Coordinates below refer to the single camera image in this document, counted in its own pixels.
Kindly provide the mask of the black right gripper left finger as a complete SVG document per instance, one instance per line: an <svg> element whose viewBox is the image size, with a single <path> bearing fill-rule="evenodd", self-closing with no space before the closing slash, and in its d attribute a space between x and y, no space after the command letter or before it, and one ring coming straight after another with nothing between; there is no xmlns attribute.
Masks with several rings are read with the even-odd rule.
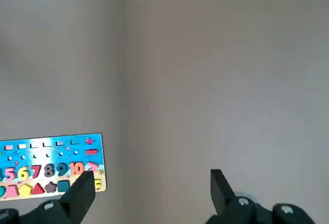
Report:
<svg viewBox="0 0 329 224"><path fill-rule="evenodd" d="M20 215L16 209L1 209L1 223L81 223L95 196L94 173L85 171L61 198L43 202L29 213Z"/></svg>

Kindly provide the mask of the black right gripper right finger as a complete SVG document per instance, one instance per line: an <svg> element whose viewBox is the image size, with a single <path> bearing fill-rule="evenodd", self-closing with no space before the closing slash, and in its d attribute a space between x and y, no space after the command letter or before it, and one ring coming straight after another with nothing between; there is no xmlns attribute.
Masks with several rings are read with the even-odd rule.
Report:
<svg viewBox="0 0 329 224"><path fill-rule="evenodd" d="M210 171L210 193L216 210L208 224L312 224L313 219L300 207L277 203L271 210L246 196L237 196L220 169Z"/></svg>

